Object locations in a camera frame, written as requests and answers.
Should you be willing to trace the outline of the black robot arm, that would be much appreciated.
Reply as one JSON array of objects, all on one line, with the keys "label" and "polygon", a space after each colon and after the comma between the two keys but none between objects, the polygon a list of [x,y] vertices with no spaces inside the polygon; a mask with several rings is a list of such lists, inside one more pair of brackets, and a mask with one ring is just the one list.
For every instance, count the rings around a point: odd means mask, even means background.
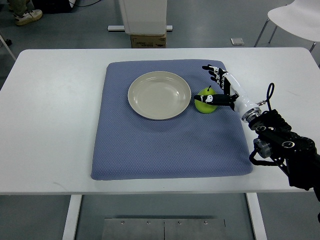
[{"label": "black robot arm", "polygon": [[271,108],[270,99],[275,88],[270,83],[266,93],[268,110],[253,113],[246,121],[258,137],[253,140],[253,151],[249,160],[256,166],[277,166],[288,177],[291,187],[313,189],[320,198],[320,155],[315,142],[298,135],[276,109]]}]

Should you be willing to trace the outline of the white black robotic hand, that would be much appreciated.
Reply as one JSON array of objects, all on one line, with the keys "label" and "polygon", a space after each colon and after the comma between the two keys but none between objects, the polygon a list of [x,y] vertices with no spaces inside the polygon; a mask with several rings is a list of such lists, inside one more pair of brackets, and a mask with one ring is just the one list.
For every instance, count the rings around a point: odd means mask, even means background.
[{"label": "white black robotic hand", "polygon": [[218,84],[223,94],[196,94],[194,100],[213,106],[229,106],[233,111],[238,112],[241,119],[247,123],[261,115],[260,107],[249,99],[247,93],[229,72],[212,65],[205,65],[202,68],[209,72],[210,79]]}]

